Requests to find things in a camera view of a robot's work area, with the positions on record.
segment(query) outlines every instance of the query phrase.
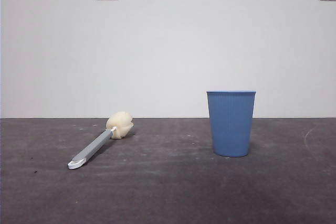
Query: concrete floor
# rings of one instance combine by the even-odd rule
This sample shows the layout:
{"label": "concrete floor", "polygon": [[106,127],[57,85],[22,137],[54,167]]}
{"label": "concrete floor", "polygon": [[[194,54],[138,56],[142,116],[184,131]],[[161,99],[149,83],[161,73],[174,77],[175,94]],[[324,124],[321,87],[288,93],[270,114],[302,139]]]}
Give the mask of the concrete floor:
{"label": "concrete floor", "polygon": [[336,223],[336,119],[254,119],[213,153],[208,119],[134,119],[85,166],[105,119],[1,120],[1,223]]}

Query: dark gray carpet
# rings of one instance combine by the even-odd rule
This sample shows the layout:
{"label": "dark gray carpet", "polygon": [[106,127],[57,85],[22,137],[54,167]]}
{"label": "dark gray carpet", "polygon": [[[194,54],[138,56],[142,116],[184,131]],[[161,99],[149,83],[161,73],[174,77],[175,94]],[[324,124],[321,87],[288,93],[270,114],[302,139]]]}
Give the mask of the dark gray carpet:
{"label": "dark gray carpet", "polygon": [[336,119],[254,119],[241,158],[208,119],[133,121],[68,170],[105,119],[1,120],[1,223],[336,223]]}

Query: cream sponge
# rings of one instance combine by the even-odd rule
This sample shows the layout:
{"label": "cream sponge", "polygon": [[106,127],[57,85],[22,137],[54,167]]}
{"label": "cream sponge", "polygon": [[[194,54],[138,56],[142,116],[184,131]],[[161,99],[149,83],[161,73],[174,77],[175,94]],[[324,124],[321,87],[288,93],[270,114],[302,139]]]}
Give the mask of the cream sponge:
{"label": "cream sponge", "polygon": [[130,129],[133,127],[132,123],[133,117],[130,113],[125,111],[119,111],[107,120],[106,129],[112,129],[113,127],[117,127],[115,131],[113,131],[112,139],[122,139]]}

